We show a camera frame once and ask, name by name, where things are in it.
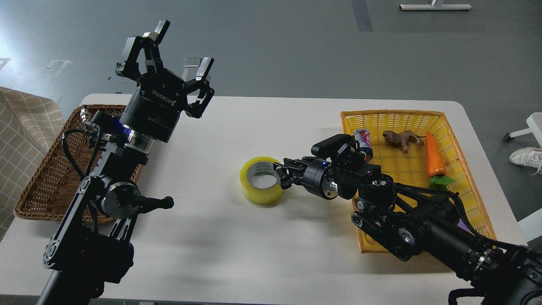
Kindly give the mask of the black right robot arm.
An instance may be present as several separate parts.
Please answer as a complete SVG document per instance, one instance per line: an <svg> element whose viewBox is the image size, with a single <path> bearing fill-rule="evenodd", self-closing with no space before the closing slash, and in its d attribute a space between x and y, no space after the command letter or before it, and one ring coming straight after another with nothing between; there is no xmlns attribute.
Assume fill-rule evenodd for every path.
<svg viewBox="0 0 542 305"><path fill-rule="evenodd" d="M541 253L488 238L470 224L457 193L394 182L370 164L364 137L337 134L313 145L312 156L273 163L282 189L304 187L318 197L354 199L353 224L401 261L428 252L470 282L451 290L483 305L540 305Z"/></svg>

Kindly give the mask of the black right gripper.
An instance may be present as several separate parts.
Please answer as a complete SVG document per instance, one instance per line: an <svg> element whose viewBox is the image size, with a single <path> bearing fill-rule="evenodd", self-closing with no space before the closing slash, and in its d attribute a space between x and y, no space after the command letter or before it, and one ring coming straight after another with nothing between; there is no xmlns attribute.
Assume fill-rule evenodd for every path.
<svg viewBox="0 0 542 305"><path fill-rule="evenodd" d="M278 175L279 185L283 190L289 189L292 185L301 185L309 193L326 200L337 197L337 186L332 178L328 177L331 162L327 160L319 158L284 158L282 164L274 161L272 166L277 174L302 174Z"/></svg>

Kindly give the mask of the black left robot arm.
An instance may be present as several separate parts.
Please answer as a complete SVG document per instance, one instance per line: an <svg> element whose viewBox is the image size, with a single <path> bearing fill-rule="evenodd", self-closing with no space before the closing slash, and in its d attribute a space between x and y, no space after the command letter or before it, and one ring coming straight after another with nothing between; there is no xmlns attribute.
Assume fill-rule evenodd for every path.
<svg viewBox="0 0 542 305"><path fill-rule="evenodd" d="M207 79L214 60L203 58L188 81L166 69L159 45L169 27L162 20L154 31L128 37L116 74L137 89L119 118L91 115L84 105L83 128L62 133L80 184L43 254L52 274L39 305L87 305L100 297L106 283L119 283L133 266L137 217L174 206L172 197L144 197L132 175L147 164L155 141L170 141L182 112L201 118L214 95Z"/></svg>

